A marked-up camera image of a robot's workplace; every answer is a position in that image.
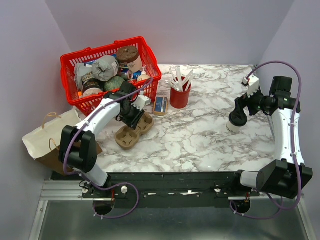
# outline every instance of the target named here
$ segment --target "paper bag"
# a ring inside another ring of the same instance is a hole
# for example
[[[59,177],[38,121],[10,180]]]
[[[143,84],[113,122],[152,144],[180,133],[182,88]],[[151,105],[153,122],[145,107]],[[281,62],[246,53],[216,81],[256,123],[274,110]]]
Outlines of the paper bag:
[[[55,119],[45,124],[47,117],[55,117]],[[25,135],[22,141],[30,156],[37,162],[42,163],[61,175],[65,175],[63,164],[59,161],[62,130],[66,125],[75,126],[80,122],[81,119],[75,109],[67,111],[62,115],[51,112],[44,118],[42,126]],[[96,147],[97,154],[102,153],[102,149],[98,143],[96,143]]]

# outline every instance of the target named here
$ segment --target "purple wall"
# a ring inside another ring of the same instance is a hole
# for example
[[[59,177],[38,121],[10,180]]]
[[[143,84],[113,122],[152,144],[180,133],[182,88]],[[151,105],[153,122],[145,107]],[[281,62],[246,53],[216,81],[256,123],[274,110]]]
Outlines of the purple wall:
[[[72,51],[144,36],[162,64],[256,64],[294,0],[46,0]]]
[[[0,238],[26,240],[51,171],[31,159],[22,137],[49,112],[70,108],[59,74],[70,49],[42,0],[2,1],[0,33]]]
[[[260,63],[282,60],[293,64],[302,77],[299,136],[306,166],[313,168],[313,179],[304,188],[305,203],[317,237],[320,239],[320,1],[296,0]],[[259,72],[262,90],[268,91],[273,76],[297,78],[286,66],[270,65]]]

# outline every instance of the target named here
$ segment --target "red plastic basket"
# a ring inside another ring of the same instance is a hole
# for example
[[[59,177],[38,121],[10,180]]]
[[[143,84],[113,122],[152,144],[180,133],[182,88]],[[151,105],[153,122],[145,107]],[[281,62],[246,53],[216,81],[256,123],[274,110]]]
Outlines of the red plastic basket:
[[[145,66],[146,73],[153,77],[153,83],[144,89],[144,95],[148,96],[152,102],[156,99],[158,81],[162,74],[157,64],[157,59],[151,48],[147,45],[146,40],[142,36],[137,36],[125,40],[115,41],[114,44],[106,45],[91,49],[90,47],[72,53],[63,55],[61,61],[61,80],[65,89],[66,99],[71,106],[76,106],[84,115],[88,116],[100,104],[107,92],[90,95],[80,98],[76,82],[74,80],[74,68],[77,63],[89,62],[101,58],[104,55],[112,55],[121,47],[135,46],[140,54],[142,64]],[[145,81],[139,81],[134,85],[139,89]]]

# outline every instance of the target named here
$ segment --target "small box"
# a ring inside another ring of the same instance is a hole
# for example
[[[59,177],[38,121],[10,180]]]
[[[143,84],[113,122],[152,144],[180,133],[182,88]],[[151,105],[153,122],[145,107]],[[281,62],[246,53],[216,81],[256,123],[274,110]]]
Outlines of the small box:
[[[168,98],[157,96],[153,105],[153,114],[157,116],[163,116],[167,114],[168,111]]]

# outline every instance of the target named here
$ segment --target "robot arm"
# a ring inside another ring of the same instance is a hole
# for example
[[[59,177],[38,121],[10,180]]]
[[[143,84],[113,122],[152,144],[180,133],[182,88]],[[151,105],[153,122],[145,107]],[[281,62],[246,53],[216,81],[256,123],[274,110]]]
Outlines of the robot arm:
[[[95,136],[99,135],[113,118],[116,118],[119,122],[124,122],[130,128],[135,129],[137,127],[140,118],[145,113],[143,108],[151,102],[150,98],[139,95],[136,100],[133,101],[132,97],[128,97],[104,107],[106,104],[131,94],[136,90],[137,89],[131,83],[124,82],[119,91],[107,93],[100,105],[86,119],[76,126],[67,125],[62,130],[59,160],[62,163],[64,162],[72,138],[79,129],[95,115],[77,137],[76,142],[78,144],[72,146],[67,164],[74,170],[81,172],[88,180],[97,186],[108,187],[109,175],[97,164],[98,154]]]
[[[263,111],[270,115],[275,138],[274,160],[259,172],[243,171],[240,184],[261,192],[293,199],[298,194],[297,171],[292,157],[291,147],[291,115],[295,105],[295,98],[291,98],[292,78],[274,77],[269,96],[264,96],[259,88],[259,79],[253,77],[249,90],[242,97],[235,100],[235,109],[229,115],[227,128],[236,132],[244,126],[248,119],[244,108],[248,107],[250,116]],[[294,117],[294,136],[296,157],[300,167],[302,188],[310,181],[313,171],[305,167],[299,143],[300,105]]]

